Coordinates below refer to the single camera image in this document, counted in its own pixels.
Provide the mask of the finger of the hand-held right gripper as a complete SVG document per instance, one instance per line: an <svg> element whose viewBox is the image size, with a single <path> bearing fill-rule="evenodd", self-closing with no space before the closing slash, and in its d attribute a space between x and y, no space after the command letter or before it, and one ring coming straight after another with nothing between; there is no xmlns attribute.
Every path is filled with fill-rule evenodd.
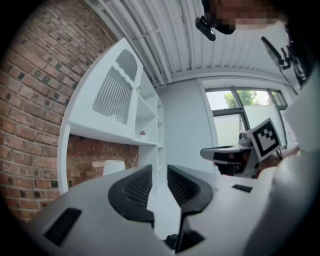
<svg viewBox="0 0 320 256"><path fill-rule="evenodd" d="M244 171L244 166L240 163L218 163L214 162L214 166L216 166L221 175L227 176L235 176L238 174L242 174Z"/></svg>

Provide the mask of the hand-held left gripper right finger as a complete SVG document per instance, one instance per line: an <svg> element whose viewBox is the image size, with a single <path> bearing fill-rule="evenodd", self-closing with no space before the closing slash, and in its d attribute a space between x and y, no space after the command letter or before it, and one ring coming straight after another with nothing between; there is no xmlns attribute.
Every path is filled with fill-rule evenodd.
<svg viewBox="0 0 320 256"><path fill-rule="evenodd" d="M181 253L205 240L191 228L188 217L204 211L213 199L213 189L207 182L175 165L167 166L167 185L181 210L175 246L175 252Z"/></svg>

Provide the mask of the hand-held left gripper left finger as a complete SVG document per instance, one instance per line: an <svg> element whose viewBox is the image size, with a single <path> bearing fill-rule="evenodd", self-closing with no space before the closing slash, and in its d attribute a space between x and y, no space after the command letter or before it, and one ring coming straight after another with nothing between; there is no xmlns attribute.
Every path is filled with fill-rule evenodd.
<svg viewBox="0 0 320 256"><path fill-rule="evenodd" d="M153 187L152 170L149 164L115 182L108 191L108 200L113 209L125 219L149 223L153 228L155 217L147 209Z"/></svg>

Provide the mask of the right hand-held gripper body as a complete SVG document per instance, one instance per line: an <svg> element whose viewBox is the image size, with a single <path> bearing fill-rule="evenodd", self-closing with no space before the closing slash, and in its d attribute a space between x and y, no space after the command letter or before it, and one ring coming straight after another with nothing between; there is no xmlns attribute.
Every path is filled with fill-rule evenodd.
<svg viewBox="0 0 320 256"><path fill-rule="evenodd" d="M255 178L259 165L281 147L278 132L271 118L239 134L236 145L203 148L200 156L220 164L239 163L244 166L235 177Z"/></svg>

